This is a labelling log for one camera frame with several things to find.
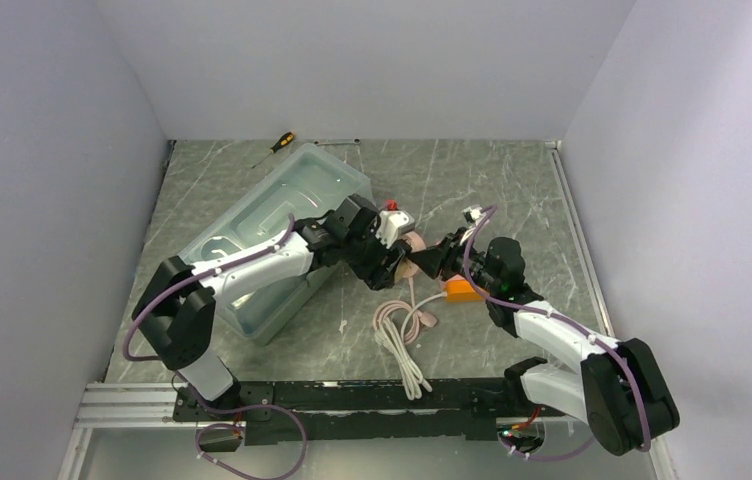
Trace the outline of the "round pink power socket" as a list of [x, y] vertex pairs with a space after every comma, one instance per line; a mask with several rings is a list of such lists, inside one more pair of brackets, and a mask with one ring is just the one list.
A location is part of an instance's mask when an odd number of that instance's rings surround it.
[[412, 252], [419, 252], [426, 248], [424, 239], [415, 231], [404, 234], [403, 240], [410, 246]]

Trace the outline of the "beige cube socket adapter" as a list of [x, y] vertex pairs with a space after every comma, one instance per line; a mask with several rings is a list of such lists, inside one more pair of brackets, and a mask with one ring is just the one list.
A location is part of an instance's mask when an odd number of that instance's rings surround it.
[[411, 279], [419, 272], [419, 268], [409, 259], [401, 260], [396, 267], [394, 280], [401, 282], [403, 279]]

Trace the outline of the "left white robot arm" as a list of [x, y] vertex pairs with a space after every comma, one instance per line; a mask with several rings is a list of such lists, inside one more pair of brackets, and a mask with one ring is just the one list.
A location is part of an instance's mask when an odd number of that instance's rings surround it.
[[373, 291], [391, 288], [412, 250], [404, 237], [414, 228], [407, 212], [352, 194], [319, 217], [290, 217], [281, 232], [226, 257], [189, 264], [172, 256], [147, 284], [127, 335], [142, 333], [151, 360], [192, 386], [210, 417], [227, 419], [238, 409], [240, 385], [210, 346], [217, 309], [338, 263]]

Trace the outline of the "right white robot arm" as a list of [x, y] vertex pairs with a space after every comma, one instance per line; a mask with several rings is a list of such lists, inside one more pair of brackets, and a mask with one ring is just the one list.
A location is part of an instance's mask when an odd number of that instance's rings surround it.
[[609, 453], [646, 448], [676, 429], [680, 414], [651, 348], [601, 335], [558, 312], [525, 279], [518, 241], [496, 237], [475, 250], [465, 229], [409, 259], [431, 278], [459, 275], [480, 294], [492, 322], [549, 354], [509, 367], [503, 401], [526, 415], [547, 406], [586, 424]]

